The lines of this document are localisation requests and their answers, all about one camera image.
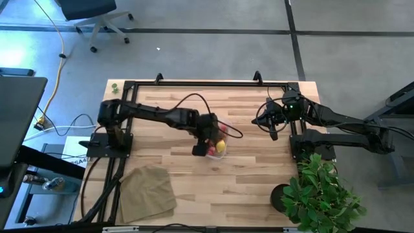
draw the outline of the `yellow cable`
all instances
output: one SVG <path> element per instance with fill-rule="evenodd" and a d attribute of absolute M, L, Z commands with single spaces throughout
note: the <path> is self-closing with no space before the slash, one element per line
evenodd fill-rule
<path fill-rule="evenodd" d="M 58 29 L 58 28 L 57 28 L 57 26 L 54 24 L 53 20 L 49 17 L 49 15 L 46 13 L 46 11 L 45 11 L 45 10 L 41 7 L 41 5 L 40 5 L 40 4 L 39 4 L 36 0 L 34 0 L 34 1 L 35 1 L 35 2 L 36 2 L 36 4 L 40 7 L 40 9 L 43 11 L 43 13 L 45 13 L 45 15 L 49 18 L 50 22 L 52 22 L 53 27 L 56 29 L 56 32 L 58 32 L 59 37 L 60 37 L 60 41 L 61 41 L 61 43 L 62 43 L 62 52 L 61 52 L 61 54 L 65 54 L 65 44 L 64 44 L 64 42 L 63 42 L 63 38 L 62 38 L 62 35 L 60 34 L 59 29 Z M 53 90 L 52 96 L 49 98 L 49 100 L 48 100 L 48 101 L 47 101 L 47 103 L 46 103 L 45 108 L 43 109 L 44 114 L 43 114 L 43 115 L 39 118 L 39 120 L 38 120 L 38 123 L 40 123 L 40 124 L 43 124 L 43 123 L 45 122 L 45 114 L 46 114 L 46 111 L 47 111 L 47 109 L 49 108 L 49 105 L 50 105 L 50 103 L 52 102 L 52 100 L 53 100 L 54 96 L 56 95 L 56 92 L 58 91 L 59 81 L 60 81 L 60 72 L 61 72 L 61 70 L 62 70 L 63 59 L 64 59 L 64 58 L 60 58 L 59 69 L 58 69 L 58 75 L 57 75 L 57 77 L 56 77 L 56 84 L 55 84 L 55 86 L 54 86 L 54 90 Z"/>

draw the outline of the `potted plant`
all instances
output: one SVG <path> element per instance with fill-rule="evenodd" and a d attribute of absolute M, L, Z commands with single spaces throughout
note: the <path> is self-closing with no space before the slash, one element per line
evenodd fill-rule
<path fill-rule="evenodd" d="M 276 187 L 272 192 L 272 205 L 283 212 L 293 223 L 300 223 L 298 230 L 319 233 L 346 233 L 355 227 L 352 220 L 366 214 L 360 198 L 345 189 L 334 164 L 321 161 L 313 154 L 310 160 L 299 162 L 299 178 L 292 177 L 290 185 Z"/>

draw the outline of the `yellow fruit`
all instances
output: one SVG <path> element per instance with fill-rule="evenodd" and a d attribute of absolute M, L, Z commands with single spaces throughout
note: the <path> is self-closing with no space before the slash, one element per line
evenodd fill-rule
<path fill-rule="evenodd" d="M 217 152 L 221 153 L 224 151 L 224 149 L 226 148 L 226 143 L 224 142 L 224 140 L 219 141 L 216 145 L 215 145 L 215 149 L 217 150 Z"/>

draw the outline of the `concrete floor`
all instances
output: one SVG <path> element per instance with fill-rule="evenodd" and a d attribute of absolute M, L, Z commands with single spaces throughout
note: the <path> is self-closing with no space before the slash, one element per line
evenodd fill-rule
<path fill-rule="evenodd" d="M 54 1 L 39 2 L 59 25 L 72 23 L 64 21 Z M 408 0 L 291 3 L 297 30 L 414 30 L 414 4 Z M 117 19 L 115 24 L 124 28 L 289 29 L 283 0 L 118 0 L 117 4 L 117 11 L 130 10 L 136 19 Z M 47 18 L 36 7 L 31 0 L 10 0 L 0 14 L 0 25 L 47 27 Z M 100 33 L 96 54 L 89 51 L 89 34 L 62 35 L 69 58 L 48 111 L 56 125 L 70 124 L 80 113 L 95 118 L 110 78 L 155 78 L 161 72 L 172 79 L 249 80 L 260 70 L 266 80 L 298 80 L 289 35 L 132 33 L 126 45 L 115 34 Z M 322 103 L 339 113 L 366 117 L 413 81 L 412 37 L 298 36 L 298 41 L 306 80 L 316 81 Z M 55 32 L 0 31 L 0 67 L 30 68 L 36 76 L 49 79 L 40 107 L 53 90 L 60 50 Z M 88 124 L 86 119 L 77 123 Z M 31 129 L 28 135 L 35 132 Z M 76 129 L 69 134 L 90 133 L 90 129 Z M 47 133 L 25 144 L 41 149 L 44 142 L 62 144 L 65 138 Z M 389 157 L 355 148 L 337 147 L 336 152 L 340 176 L 354 186 L 368 209 L 356 226 L 414 232 L 414 188 L 379 191 L 376 187 L 394 176 Z"/>

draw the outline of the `white paper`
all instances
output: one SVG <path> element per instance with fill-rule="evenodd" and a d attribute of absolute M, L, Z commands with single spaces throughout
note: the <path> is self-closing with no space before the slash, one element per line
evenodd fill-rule
<path fill-rule="evenodd" d="M 79 156 L 79 158 L 62 155 L 62 159 L 81 166 L 82 168 L 86 168 L 86 164 L 88 163 L 88 158 L 86 157 L 87 148 L 79 145 L 79 142 L 83 140 L 89 141 L 90 139 L 90 137 L 68 136 L 66 138 L 63 153 L 66 155 Z"/>

